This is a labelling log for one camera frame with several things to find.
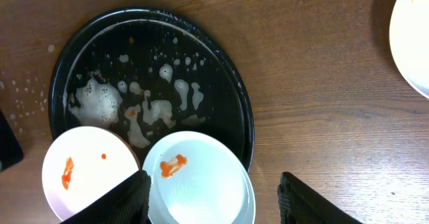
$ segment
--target wood grain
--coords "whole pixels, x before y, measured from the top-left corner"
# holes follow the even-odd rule
[[[429,223],[429,101],[391,57],[394,2],[0,0],[6,85],[0,108],[6,116],[23,115],[11,126],[25,152],[23,162],[0,173],[0,223],[58,222],[41,185],[52,138],[47,111],[36,101],[46,98],[71,34],[91,17],[126,5],[186,16],[217,39],[239,69],[255,117],[256,223],[280,222],[276,188],[283,171],[361,222]],[[55,45],[51,54],[48,44]]]

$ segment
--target wooden table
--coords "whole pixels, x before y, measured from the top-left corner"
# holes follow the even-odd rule
[[[58,222],[40,177],[52,141],[43,103],[52,69],[78,27],[126,5],[186,16],[239,69],[255,117],[256,223],[279,223],[283,171],[361,222],[429,222],[429,101],[391,57],[394,2],[0,0],[0,108],[17,116],[10,123],[25,153],[0,173],[0,223]]]

